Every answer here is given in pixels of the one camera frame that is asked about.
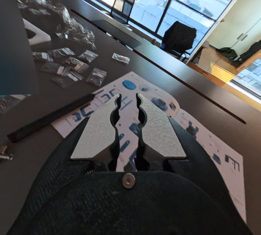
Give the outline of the black bag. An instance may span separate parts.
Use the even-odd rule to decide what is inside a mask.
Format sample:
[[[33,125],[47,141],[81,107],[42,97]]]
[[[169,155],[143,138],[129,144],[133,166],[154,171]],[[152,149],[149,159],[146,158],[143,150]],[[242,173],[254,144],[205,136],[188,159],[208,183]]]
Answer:
[[[245,51],[243,54],[239,57],[239,62],[243,63],[246,60],[248,60],[250,57],[252,57],[254,54],[256,54],[261,49],[261,41],[255,42],[251,45],[251,47]]]

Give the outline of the low wooden cabinet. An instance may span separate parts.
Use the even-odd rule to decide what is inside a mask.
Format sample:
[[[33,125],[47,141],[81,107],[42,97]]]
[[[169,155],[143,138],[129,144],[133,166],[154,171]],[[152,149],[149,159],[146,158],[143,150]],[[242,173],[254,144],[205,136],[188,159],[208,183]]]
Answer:
[[[187,66],[219,86],[230,82],[238,73],[260,58],[260,50],[242,64],[229,60],[211,46],[203,47]]]

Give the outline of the crumpled clear plastic wrap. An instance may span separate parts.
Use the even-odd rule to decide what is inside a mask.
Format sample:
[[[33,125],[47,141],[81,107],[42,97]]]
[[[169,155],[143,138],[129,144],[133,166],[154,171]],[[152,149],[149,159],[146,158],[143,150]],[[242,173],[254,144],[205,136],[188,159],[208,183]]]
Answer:
[[[27,9],[34,15],[54,15],[59,19],[55,27],[55,33],[59,38],[90,44],[93,49],[96,49],[93,32],[71,17],[65,5],[52,3],[49,0],[17,0],[17,4],[20,9]]]

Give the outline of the grey office desk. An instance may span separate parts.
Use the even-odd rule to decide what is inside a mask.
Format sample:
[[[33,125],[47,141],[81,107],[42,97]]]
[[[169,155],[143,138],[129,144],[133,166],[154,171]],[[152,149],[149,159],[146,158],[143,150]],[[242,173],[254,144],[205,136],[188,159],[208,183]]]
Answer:
[[[119,21],[112,18],[108,12],[100,11],[97,8],[91,8],[88,10],[88,17],[91,23],[100,30],[108,31],[108,28],[113,26],[121,31],[133,31],[129,28],[129,25],[120,23]]]

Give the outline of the black mesh office chair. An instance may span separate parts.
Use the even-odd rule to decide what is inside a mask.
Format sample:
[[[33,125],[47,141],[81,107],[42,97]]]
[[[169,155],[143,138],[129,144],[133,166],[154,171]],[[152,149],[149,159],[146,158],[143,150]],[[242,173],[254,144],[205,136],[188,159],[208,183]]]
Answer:
[[[134,3],[135,0],[114,0],[110,17],[121,24],[128,25]]]

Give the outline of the white foam pad with hole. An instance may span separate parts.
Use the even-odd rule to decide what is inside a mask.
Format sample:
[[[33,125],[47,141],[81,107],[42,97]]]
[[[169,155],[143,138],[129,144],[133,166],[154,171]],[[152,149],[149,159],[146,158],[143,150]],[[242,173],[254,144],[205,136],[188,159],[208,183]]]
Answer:
[[[24,22],[25,29],[35,33],[35,35],[33,37],[28,39],[30,46],[38,45],[38,44],[42,44],[42,43],[51,41],[50,35],[48,35],[44,31],[42,31],[41,29],[39,29],[38,27],[36,27],[35,25],[30,23],[26,19],[24,19],[24,18],[22,18],[22,19],[23,19],[23,22]]]

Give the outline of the black screwdriver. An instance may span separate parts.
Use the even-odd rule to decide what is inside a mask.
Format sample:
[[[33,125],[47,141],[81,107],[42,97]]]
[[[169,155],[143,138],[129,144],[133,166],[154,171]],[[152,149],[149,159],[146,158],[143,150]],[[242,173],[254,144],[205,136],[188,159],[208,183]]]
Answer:
[[[32,135],[33,133],[39,131],[43,127],[49,125],[53,121],[65,116],[69,112],[79,108],[80,106],[83,106],[86,103],[91,102],[94,99],[94,97],[101,92],[103,92],[103,90],[99,90],[96,93],[90,93],[86,96],[83,96],[82,98],[75,100],[74,102],[69,103],[66,106],[63,106],[54,112],[49,113],[31,123],[29,123],[28,125],[25,125],[19,129],[17,129],[16,131],[7,135],[8,140],[11,143],[21,141],[22,139]]]

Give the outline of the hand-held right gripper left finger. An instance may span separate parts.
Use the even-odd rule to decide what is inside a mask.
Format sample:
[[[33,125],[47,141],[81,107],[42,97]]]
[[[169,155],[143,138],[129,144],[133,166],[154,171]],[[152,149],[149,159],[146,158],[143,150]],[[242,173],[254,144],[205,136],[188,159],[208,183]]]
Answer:
[[[102,162],[109,171],[116,171],[120,152],[116,124],[121,98],[120,93],[116,94],[90,116],[70,157],[72,161]]]

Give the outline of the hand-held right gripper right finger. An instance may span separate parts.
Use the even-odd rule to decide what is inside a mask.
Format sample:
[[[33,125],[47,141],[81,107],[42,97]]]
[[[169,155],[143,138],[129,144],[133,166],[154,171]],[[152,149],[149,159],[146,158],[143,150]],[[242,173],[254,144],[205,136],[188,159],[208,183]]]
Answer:
[[[136,150],[136,170],[148,171],[154,162],[164,164],[168,160],[187,159],[170,117],[140,93],[136,94],[136,101],[138,119],[142,124]]]

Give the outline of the printed instruction booklet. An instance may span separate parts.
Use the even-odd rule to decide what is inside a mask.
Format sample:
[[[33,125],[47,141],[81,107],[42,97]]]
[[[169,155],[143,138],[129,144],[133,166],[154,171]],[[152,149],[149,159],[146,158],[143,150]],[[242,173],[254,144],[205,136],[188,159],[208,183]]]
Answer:
[[[134,72],[129,72],[103,86],[102,90],[90,104],[73,110],[52,122],[51,125],[65,138],[83,119],[91,116],[113,96],[120,93],[122,95],[119,110],[121,118],[117,125],[120,154],[117,171],[123,171],[124,166],[128,163],[136,170],[134,157],[138,146],[138,132],[141,127],[138,120],[136,93],[141,93],[168,116],[174,116],[178,124],[205,149],[222,175],[239,214],[247,222],[242,155],[211,133],[189,113],[180,109],[178,102],[169,93]]]

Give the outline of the metal cross wrench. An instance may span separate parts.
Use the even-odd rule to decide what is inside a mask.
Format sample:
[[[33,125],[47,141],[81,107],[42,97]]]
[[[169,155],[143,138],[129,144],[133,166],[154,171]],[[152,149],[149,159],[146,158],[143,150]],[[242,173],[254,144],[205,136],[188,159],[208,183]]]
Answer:
[[[6,150],[8,149],[8,145],[2,145],[0,146],[0,160],[12,160],[13,155],[12,154],[6,154]]]

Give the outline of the office chair with black jacket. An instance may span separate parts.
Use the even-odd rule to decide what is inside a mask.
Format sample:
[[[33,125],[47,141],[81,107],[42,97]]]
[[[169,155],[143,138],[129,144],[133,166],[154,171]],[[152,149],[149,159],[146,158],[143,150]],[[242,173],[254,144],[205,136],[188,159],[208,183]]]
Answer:
[[[196,38],[197,30],[176,21],[165,31],[160,49],[180,58],[191,49]]]

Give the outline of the tall white cabinet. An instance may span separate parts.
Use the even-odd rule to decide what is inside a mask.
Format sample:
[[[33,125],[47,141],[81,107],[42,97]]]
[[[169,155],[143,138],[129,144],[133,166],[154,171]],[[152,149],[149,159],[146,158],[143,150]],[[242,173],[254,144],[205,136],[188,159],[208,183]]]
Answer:
[[[261,0],[237,0],[207,41],[216,49],[228,47],[240,56],[260,41],[260,18]]]

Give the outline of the green backpack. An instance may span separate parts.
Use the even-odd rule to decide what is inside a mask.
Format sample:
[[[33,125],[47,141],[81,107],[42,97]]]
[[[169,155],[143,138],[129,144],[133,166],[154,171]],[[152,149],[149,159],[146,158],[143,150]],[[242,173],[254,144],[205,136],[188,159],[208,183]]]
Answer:
[[[229,60],[234,60],[237,58],[237,53],[235,52],[234,49],[230,48],[230,47],[223,47],[220,49],[216,49],[217,52],[219,52],[220,54],[222,54],[224,57],[226,57]]]

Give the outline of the dark grey desk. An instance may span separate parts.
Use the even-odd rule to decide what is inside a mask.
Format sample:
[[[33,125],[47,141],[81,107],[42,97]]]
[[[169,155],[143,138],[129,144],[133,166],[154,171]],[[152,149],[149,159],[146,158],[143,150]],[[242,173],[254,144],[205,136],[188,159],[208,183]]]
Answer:
[[[173,96],[181,109],[192,115],[210,132],[243,156],[247,224],[260,234],[260,112],[236,96],[210,82],[180,61],[163,53],[153,63],[119,44],[87,22],[92,7],[83,0],[50,0],[67,7],[95,36],[98,58],[90,65],[107,71],[106,85],[133,71]],[[1,142],[7,135],[97,90],[85,81],[62,89],[51,81],[51,74],[38,71],[39,94],[32,95],[1,115]],[[42,128],[21,142],[11,144],[11,161],[1,162],[1,234],[6,234],[24,204],[40,168],[63,140],[51,126]]]

